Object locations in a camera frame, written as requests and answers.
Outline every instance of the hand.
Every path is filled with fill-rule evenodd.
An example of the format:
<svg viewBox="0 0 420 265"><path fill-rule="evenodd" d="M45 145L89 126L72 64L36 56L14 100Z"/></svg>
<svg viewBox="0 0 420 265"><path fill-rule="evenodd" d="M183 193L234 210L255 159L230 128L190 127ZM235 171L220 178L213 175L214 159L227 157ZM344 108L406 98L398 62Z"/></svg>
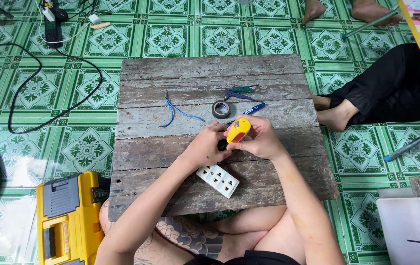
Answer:
<svg viewBox="0 0 420 265"><path fill-rule="evenodd" d="M211 122L207 127L200 130L199 134L180 156L195 166L195 169L221 162L231 155L230 150L219 151L217 148L218 141L226 138L223 135L225 129L226 125L224 123Z"/></svg>
<svg viewBox="0 0 420 265"><path fill-rule="evenodd" d="M270 160L274 160L280 155L287 154L287 150L275 135L272 123L268 119L243 114L237 115L236 120L239 118L248 119L251 123L251 129L248 132L248 136L252 138L252 141L231 143L226 147L227 150L244 150L260 158ZM225 131L224 136L228 135L229 129L230 127Z"/></svg>

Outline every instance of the power strip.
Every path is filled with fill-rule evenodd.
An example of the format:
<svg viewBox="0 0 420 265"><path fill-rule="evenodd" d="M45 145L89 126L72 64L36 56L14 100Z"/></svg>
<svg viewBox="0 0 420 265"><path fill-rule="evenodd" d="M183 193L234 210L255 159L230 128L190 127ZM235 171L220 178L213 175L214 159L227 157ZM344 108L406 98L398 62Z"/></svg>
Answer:
<svg viewBox="0 0 420 265"><path fill-rule="evenodd" d="M197 171L197 176L205 180L206 183L210 184L215 190L218 190L223 196L228 199L236 190L239 180L226 172L219 165L204 166Z"/></svg>

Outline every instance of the black shorts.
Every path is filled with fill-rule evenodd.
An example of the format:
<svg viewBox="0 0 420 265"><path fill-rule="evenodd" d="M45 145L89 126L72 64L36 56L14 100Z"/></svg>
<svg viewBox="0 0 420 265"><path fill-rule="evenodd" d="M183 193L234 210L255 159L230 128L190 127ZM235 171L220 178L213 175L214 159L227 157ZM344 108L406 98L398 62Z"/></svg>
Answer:
<svg viewBox="0 0 420 265"><path fill-rule="evenodd" d="M196 256L184 265L300 265L293 258L270 251L246 250L244 257L237 257L223 263L221 261Z"/></svg>

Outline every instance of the yellow toolbox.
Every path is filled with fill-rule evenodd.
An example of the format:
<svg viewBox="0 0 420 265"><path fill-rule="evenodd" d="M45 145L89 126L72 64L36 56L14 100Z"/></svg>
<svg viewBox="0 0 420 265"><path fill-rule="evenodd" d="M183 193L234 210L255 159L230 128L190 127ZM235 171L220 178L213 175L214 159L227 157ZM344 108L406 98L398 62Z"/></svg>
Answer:
<svg viewBox="0 0 420 265"><path fill-rule="evenodd" d="M108 190L110 179L95 171L37 186L39 265L94 264L104 237L99 211Z"/></svg>

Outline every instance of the tiled floor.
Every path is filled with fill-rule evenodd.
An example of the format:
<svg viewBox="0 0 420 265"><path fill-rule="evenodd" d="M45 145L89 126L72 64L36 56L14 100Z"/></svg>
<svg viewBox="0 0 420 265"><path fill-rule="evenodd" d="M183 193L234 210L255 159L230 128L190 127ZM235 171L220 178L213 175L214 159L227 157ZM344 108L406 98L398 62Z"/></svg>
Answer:
<svg viewBox="0 0 420 265"><path fill-rule="evenodd" d="M8 132L13 91L37 64L17 47L0 47L0 153L6 168L0 194L0 264L36 262L37 184L86 170L110 175L124 58L300 53L312 91L330 93L411 37L402 22L341 40L341 34L363 24L350 17L349 0L323 0L325 15L307 26L301 25L304 2L300 0L101 1L101 10L114 12L102 20L113 25L96 31L87 28L61 51L94 62L106 81L91 99L50 126L22 135ZM78 102L95 87L98 75L88 64L62 57L42 44L36 2L0 3L15 15L0 26L0 43L24 45L44 66L15 106L15 130L24 130ZM77 0L60 3L70 15L79 11ZM380 4L395 5L388 0ZM82 15L64 23L64 38L81 30L83 19ZM420 147L390 163L382 157L419 136L420 123L354 126L341 133L322 130L341 192L340 199L325 206L346 260L389 264L375 203L377 189L406 187L410 176L420 175Z"/></svg>

